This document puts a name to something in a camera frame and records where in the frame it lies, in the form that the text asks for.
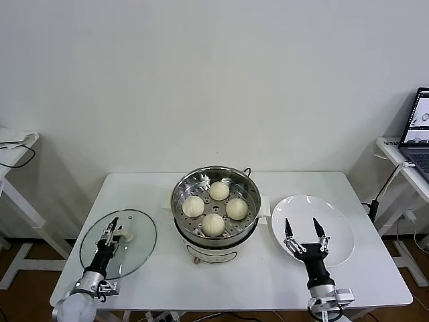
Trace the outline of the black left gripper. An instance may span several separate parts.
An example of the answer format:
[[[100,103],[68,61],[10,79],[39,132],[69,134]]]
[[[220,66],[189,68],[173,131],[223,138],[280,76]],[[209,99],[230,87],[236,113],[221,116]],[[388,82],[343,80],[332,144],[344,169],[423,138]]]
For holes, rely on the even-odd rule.
[[[84,269],[84,272],[96,272],[105,278],[107,276],[107,266],[110,260],[113,258],[114,246],[113,242],[119,242],[122,238],[122,227],[119,226],[116,230],[117,222],[119,218],[115,217],[107,228],[103,231],[100,240],[97,242],[97,252],[90,263]]]

